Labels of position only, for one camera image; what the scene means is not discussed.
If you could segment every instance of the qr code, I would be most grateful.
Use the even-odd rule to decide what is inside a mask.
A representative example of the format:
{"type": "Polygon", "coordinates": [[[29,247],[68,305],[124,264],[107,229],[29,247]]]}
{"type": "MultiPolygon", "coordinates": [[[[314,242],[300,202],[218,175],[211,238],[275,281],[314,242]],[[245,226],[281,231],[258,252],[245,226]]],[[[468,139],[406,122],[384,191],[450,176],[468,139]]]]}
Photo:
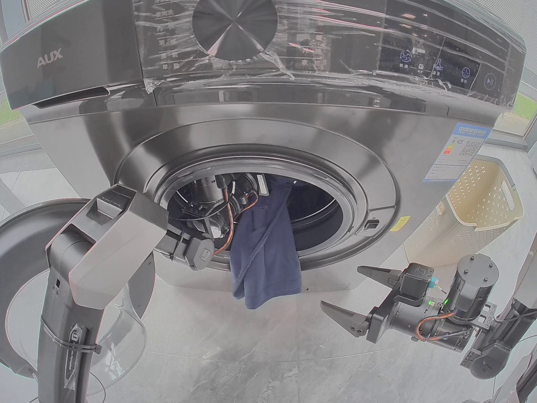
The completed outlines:
{"type": "Polygon", "coordinates": [[[460,151],[459,155],[462,155],[464,157],[473,157],[476,152],[479,151],[480,146],[481,142],[474,142],[473,140],[468,140],[462,151],[460,151]]]}

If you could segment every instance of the play pause button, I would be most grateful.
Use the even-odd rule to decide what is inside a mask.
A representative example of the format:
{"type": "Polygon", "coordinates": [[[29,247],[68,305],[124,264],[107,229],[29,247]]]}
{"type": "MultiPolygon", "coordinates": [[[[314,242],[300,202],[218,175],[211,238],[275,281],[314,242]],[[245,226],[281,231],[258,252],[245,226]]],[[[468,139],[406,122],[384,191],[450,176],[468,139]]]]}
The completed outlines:
{"type": "Polygon", "coordinates": [[[496,86],[496,77],[489,73],[487,76],[485,76],[485,88],[487,90],[492,90],[496,86]]]}

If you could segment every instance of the yellow warning sticker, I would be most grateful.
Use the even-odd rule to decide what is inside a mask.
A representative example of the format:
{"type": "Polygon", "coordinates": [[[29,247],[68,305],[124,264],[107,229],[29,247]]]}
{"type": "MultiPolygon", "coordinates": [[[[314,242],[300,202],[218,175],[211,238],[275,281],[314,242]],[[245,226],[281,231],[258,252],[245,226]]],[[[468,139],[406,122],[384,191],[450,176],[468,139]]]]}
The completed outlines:
{"type": "Polygon", "coordinates": [[[396,225],[390,230],[391,232],[398,232],[409,221],[410,217],[400,217],[396,225]]]}

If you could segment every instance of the orange cable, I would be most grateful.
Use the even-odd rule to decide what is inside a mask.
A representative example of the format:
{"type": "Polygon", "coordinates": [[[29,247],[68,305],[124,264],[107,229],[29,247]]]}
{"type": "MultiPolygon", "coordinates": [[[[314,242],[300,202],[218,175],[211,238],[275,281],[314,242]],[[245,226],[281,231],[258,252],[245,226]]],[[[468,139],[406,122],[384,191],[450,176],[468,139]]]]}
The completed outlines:
{"type": "Polygon", "coordinates": [[[232,241],[232,238],[233,238],[233,215],[232,215],[232,208],[231,206],[229,205],[229,202],[228,202],[228,191],[227,189],[224,191],[224,197],[225,197],[225,201],[228,203],[228,217],[229,217],[229,235],[228,235],[228,239],[226,240],[225,242],[225,245],[220,248],[218,251],[216,251],[213,255],[218,255],[220,252],[223,252],[227,249],[227,247],[229,246],[229,244],[231,243],[232,241]]]}
{"type": "Polygon", "coordinates": [[[250,206],[245,207],[244,210],[243,210],[243,212],[244,212],[244,211],[247,211],[247,210],[248,210],[249,208],[251,208],[251,207],[254,207],[254,206],[256,205],[257,201],[259,200],[259,195],[257,194],[257,192],[253,191],[253,193],[256,195],[256,200],[255,200],[250,206]]]}
{"type": "Polygon", "coordinates": [[[429,318],[425,318],[425,319],[422,319],[418,325],[416,326],[416,337],[422,341],[425,341],[425,342],[432,342],[432,341],[436,341],[436,340],[440,340],[442,339],[442,336],[436,336],[434,338],[424,338],[421,334],[420,334],[420,327],[423,323],[427,322],[427,321],[433,321],[433,320],[437,320],[437,319],[445,319],[445,318],[449,318],[449,317],[452,317],[453,315],[455,314],[455,312],[449,312],[449,313],[445,313],[443,315],[438,315],[437,317],[429,317],[429,318]]]}

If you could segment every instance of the control panel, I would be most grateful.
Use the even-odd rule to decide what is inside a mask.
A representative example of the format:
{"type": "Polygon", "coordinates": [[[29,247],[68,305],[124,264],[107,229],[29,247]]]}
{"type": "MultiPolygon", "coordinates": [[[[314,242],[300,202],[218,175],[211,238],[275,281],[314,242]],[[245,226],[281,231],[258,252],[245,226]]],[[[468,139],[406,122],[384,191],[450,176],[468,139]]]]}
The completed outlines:
{"type": "Polygon", "coordinates": [[[134,0],[134,12],[147,78],[371,74],[506,105],[524,61],[520,41],[441,0],[134,0]]]}

